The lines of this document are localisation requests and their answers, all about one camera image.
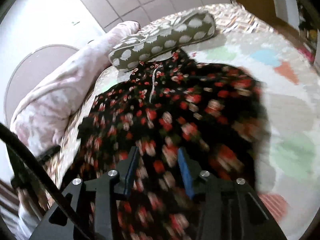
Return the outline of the black floral zip-up garment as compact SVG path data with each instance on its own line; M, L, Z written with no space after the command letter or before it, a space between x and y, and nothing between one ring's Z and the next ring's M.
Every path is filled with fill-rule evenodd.
M261 84L242 68L198 63L181 49L141 62L127 81L97 95L79 126L71 170L92 180L137 147L131 196L118 205L125 239L194 239L199 207L186 195L178 150L215 176L255 184Z

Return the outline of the grey curved headboard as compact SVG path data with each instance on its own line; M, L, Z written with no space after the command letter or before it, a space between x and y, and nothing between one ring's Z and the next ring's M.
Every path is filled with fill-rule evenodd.
M7 126L20 101L77 51L73 46L50 44L33 51L17 65L4 94L4 120Z

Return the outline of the pink floral folded comforter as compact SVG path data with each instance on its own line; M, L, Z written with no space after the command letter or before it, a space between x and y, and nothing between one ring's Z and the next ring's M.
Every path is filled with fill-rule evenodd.
M112 48L139 29L136 21L117 24L73 54L20 101L10 130L34 156L61 144L70 116L99 75L111 66L108 55Z

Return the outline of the olive pillow with white dots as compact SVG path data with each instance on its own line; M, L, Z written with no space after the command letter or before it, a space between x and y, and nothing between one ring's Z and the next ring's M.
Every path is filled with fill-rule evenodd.
M123 38L112 48L108 58L114 67L128 72L140 62L149 61L175 47L207 40L215 31L216 23L209 12L184 11Z

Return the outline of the cluttered white shelf unit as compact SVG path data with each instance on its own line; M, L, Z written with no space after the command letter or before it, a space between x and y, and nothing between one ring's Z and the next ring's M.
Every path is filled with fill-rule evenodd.
M307 57L311 64L314 64L317 52L318 30L314 20L308 13L304 5L297 0L299 25L299 36L304 40L305 49L302 49L303 54Z

